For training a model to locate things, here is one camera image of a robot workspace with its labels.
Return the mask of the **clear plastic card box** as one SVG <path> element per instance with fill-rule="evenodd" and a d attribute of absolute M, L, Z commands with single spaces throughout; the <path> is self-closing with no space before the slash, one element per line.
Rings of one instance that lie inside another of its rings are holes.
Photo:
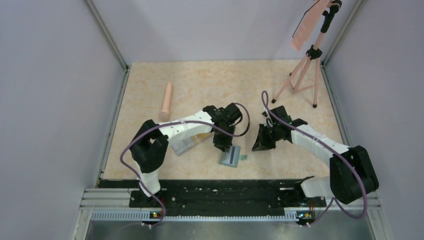
<path fill-rule="evenodd" d="M 176 142 L 171 148 L 177 156 L 181 156 L 213 136 L 212 132 L 196 134 Z"/>

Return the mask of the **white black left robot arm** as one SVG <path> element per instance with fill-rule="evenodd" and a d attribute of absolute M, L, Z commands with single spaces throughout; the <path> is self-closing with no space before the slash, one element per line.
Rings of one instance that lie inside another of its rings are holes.
<path fill-rule="evenodd" d="M 145 121 L 129 146 L 131 157 L 138 165 L 136 175 L 142 189 L 141 200 L 149 207 L 160 202 L 159 169 L 169 146 L 199 134 L 213 133 L 214 147 L 222 152 L 228 150 L 236 136 L 236 125 L 243 120 L 240 107 L 238 103 L 226 107 L 208 105 L 178 120 Z"/>

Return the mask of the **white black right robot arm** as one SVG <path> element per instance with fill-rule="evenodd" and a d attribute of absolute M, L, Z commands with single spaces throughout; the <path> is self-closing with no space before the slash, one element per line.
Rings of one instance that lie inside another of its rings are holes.
<path fill-rule="evenodd" d="M 328 138 L 305 120 L 292 119 L 284 106 L 262 115 L 265 123 L 259 125 L 252 151 L 271 150 L 278 141 L 288 141 L 305 148 L 329 168 L 329 176 L 307 177 L 300 182 L 300 188 L 293 192 L 297 205 L 307 206 L 314 197 L 334 197 L 347 205 L 379 188 L 368 151 L 361 145 L 348 146 Z"/>

